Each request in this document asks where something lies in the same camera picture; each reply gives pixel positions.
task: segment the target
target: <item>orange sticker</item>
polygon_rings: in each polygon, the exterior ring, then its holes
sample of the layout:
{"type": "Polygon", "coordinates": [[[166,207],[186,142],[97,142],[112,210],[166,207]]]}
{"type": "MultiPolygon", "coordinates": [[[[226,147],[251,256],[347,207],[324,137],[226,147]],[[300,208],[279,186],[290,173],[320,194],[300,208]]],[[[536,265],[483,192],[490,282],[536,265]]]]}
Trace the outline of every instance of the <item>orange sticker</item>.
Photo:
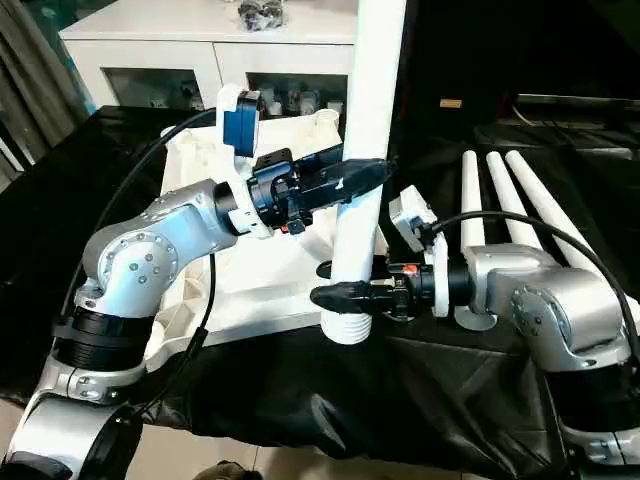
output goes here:
{"type": "Polygon", "coordinates": [[[441,98],[440,108],[461,108],[462,100],[458,98],[441,98]]]}
{"type": "Polygon", "coordinates": [[[404,268],[402,269],[402,272],[407,274],[407,275],[415,275],[416,273],[418,273],[418,266],[417,265],[405,265],[404,268]]]}

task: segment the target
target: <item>white pipe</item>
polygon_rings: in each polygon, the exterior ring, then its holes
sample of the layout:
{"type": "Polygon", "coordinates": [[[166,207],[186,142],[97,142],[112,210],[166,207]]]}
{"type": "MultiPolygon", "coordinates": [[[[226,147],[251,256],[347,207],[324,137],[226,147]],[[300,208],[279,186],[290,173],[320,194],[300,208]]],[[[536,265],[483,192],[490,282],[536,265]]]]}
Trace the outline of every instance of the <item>white pipe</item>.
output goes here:
{"type": "MultiPolygon", "coordinates": [[[[478,176],[478,157],[473,150],[462,154],[462,213],[482,210],[480,198],[480,178],[478,176]]],[[[484,224],[481,218],[462,222],[460,248],[484,245],[484,224]]]]}
{"type": "MultiPolygon", "coordinates": [[[[507,167],[502,160],[502,156],[498,152],[490,152],[487,155],[487,164],[491,172],[493,184],[496,187],[500,208],[504,212],[517,213],[519,215],[527,215],[527,211],[520,201],[516,187],[511,181],[507,167]]],[[[511,241],[520,245],[528,245],[533,248],[542,250],[542,244],[531,225],[526,223],[507,220],[507,228],[511,241]]]]}
{"type": "MultiPolygon", "coordinates": [[[[462,213],[482,210],[478,156],[473,150],[462,154],[462,213]]],[[[460,226],[460,250],[485,244],[484,223],[481,218],[465,220],[460,226]]],[[[473,313],[469,307],[456,307],[454,318],[458,325],[477,332],[489,330],[496,325],[497,317],[484,313],[473,313]]]]}
{"type": "MultiPolygon", "coordinates": [[[[344,159],[386,158],[404,29],[406,0],[360,0],[353,71],[349,78],[344,159]]],[[[331,281],[369,280],[382,187],[338,209],[331,281]]],[[[323,311],[322,330],[354,344],[371,330],[366,314],[323,311]]]]}
{"type": "MultiPolygon", "coordinates": [[[[562,207],[555,201],[553,196],[551,196],[547,188],[533,172],[522,155],[520,155],[520,152],[512,150],[507,153],[506,159],[511,170],[513,170],[513,173],[518,179],[518,182],[520,182],[520,185],[522,185],[522,188],[529,197],[529,200],[531,200],[531,203],[538,211],[540,218],[542,218],[546,223],[568,233],[585,247],[593,251],[571,219],[566,213],[564,213],[562,207]]],[[[597,267],[578,250],[559,238],[554,237],[554,240],[558,244],[558,247],[567,259],[569,265],[574,268],[588,270],[599,277],[604,278],[600,270],[598,270],[597,267]]],[[[627,301],[629,302],[629,307],[631,308],[631,313],[633,314],[635,322],[640,322],[640,304],[638,304],[638,301],[635,298],[629,297],[628,295],[627,301]]]]}

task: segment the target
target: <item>black cable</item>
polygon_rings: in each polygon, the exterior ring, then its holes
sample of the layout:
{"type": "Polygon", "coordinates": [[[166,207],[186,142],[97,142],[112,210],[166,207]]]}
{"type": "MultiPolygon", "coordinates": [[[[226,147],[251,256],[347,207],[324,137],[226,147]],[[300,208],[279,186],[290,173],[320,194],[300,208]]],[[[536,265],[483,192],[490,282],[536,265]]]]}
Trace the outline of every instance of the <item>black cable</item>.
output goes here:
{"type": "Polygon", "coordinates": [[[200,322],[200,325],[198,326],[198,328],[196,328],[196,331],[191,337],[191,340],[189,340],[189,345],[187,345],[187,349],[182,354],[182,361],[180,362],[178,367],[175,369],[171,377],[169,377],[167,382],[164,384],[164,387],[162,387],[162,390],[160,390],[151,400],[145,403],[142,407],[138,408],[133,413],[134,417],[144,415],[144,413],[147,412],[153,406],[154,403],[162,400],[164,396],[174,387],[174,385],[178,381],[178,378],[180,378],[184,370],[187,368],[187,365],[189,364],[189,362],[191,362],[192,359],[197,357],[198,354],[200,353],[200,350],[202,350],[202,345],[204,344],[204,340],[205,338],[207,338],[207,333],[208,333],[207,329],[205,328],[205,325],[209,320],[209,315],[211,314],[211,310],[213,308],[213,299],[215,298],[215,292],[216,292],[216,260],[215,260],[214,254],[209,255],[209,261],[211,265],[211,286],[209,288],[209,300],[207,301],[207,308],[204,311],[204,317],[202,317],[202,321],[200,322]]]}
{"type": "MultiPolygon", "coordinates": [[[[154,155],[158,153],[162,147],[164,147],[171,139],[173,139],[176,135],[178,135],[183,130],[193,126],[196,123],[202,122],[210,115],[215,115],[215,108],[210,108],[199,112],[182,123],[179,123],[175,127],[173,127],[169,132],[164,134],[162,137],[158,138],[154,141],[146,153],[142,156],[140,161],[131,169],[131,171],[127,174],[127,176],[122,180],[118,188],[111,196],[111,199],[107,202],[107,205],[104,207],[98,220],[96,221],[95,226],[93,227],[93,231],[91,234],[97,232],[101,227],[104,226],[104,222],[111,213],[111,210],[116,206],[118,201],[120,201],[120,197],[124,194],[124,192],[129,188],[129,186],[133,183],[133,181],[138,177],[140,172],[147,166],[147,164],[153,159],[154,155]]],[[[82,271],[82,259],[76,265],[76,269],[73,272],[73,276],[71,278],[71,282],[69,283],[69,287],[67,288],[67,292],[64,297],[64,301],[62,302],[62,308],[60,309],[60,315],[65,317],[68,314],[69,303],[71,301],[71,296],[76,288],[76,283],[78,281],[78,277],[80,276],[80,272],[82,271]]]]}
{"type": "Polygon", "coordinates": [[[638,331],[636,330],[636,324],[633,320],[633,315],[631,313],[631,308],[629,307],[629,302],[627,301],[627,295],[624,293],[624,290],[616,280],[616,277],[611,273],[611,271],[606,267],[606,265],[600,260],[600,258],[593,253],[588,247],[584,246],[579,240],[576,240],[574,237],[569,235],[563,230],[560,230],[553,225],[545,223],[536,218],[527,217],[525,215],[518,215],[517,213],[511,212],[502,212],[495,210],[484,210],[477,212],[467,212],[461,213],[459,215],[455,215],[453,217],[447,218],[445,220],[440,220],[430,225],[426,225],[423,227],[423,231],[427,235],[435,235],[441,230],[445,230],[452,225],[459,224],[465,220],[470,220],[473,218],[494,218],[494,219],[506,219],[506,220],[516,220],[518,222],[527,223],[532,225],[533,227],[540,228],[550,233],[551,235],[558,237],[560,240],[567,242],[573,248],[582,253],[591,263],[593,263],[596,268],[602,273],[604,278],[607,280],[611,288],[613,289],[616,297],[618,298],[618,302],[620,303],[620,309],[622,310],[622,318],[624,320],[625,326],[627,328],[627,337],[629,341],[629,347],[631,348],[632,355],[636,358],[636,361],[640,363],[640,341],[638,341],[638,331]]]}

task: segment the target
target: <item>black fabric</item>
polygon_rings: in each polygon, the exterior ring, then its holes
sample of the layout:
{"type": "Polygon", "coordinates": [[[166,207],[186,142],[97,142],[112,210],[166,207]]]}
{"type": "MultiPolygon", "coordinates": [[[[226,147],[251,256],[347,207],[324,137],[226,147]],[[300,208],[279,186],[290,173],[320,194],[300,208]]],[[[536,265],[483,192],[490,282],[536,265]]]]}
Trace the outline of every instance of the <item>black fabric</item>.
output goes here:
{"type": "MultiPolygon", "coordinates": [[[[0,396],[20,403],[30,397],[100,211],[136,153],[187,115],[103,108],[0,195],[0,396]]],[[[108,221],[144,210],[160,192],[163,169],[159,155],[108,221]]]]}
{"type": "MultiPolygon", "coordinates": [[[[0,218],[12,226],[0,235],[0,360],[12,366],[0,370],[1,397],[28,399],[91,225],[141,142],[184,115],[103,109],[0,195],[0,218]]],[[[637,296],[638,145],[633,134],[495,125],[456,140],[423,135],[401,142],[400,168],[385,195],[415,183],[440,217],[457,213],[460,158],[473,147],[483,201],[495,208],[483,156],[518,147],[637,296]]],[[[111,221],[139,213],[159,192],[162,164],[158,158],[111,221]]],[[[416,260],[386,214],[381,223],[394,260],[416,260]]],[[[502,223],[486,223],[489,241],[507,238],[502,223]]],[[[455,232],[449,241],[456,244],[455,232]]],[[[178,361],[147,376],[136,401],[157,393],[178,361]]],[[[491,478],[551,478],[565,466],[544,379],[504,321],[478,334],[428,315],[410,324],[376,319],[369,340],[351,347],[333,344],[317,327],[209,347],[151,414],[149,421],[199,435],[316,445],[338,458],[366,455],[491,478]]]]}

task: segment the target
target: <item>floor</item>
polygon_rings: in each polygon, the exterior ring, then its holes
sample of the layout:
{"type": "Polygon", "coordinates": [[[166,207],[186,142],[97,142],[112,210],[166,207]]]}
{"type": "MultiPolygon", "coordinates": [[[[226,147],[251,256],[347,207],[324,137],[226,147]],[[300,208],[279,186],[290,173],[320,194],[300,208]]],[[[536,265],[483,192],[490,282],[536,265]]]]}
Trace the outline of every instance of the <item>floor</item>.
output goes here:
{"type": "MultiPolygon", "coordinates": [[[[18,408],[0,402],[0,451],[6,451],[20,415],[18,408]]],[[[220,460],[257,470],[265,480],[483,480],[399,463],[333,460],[307,449],[256,447],[151,426],[144,428],[127,480],[191,480],[220,460]]]]}

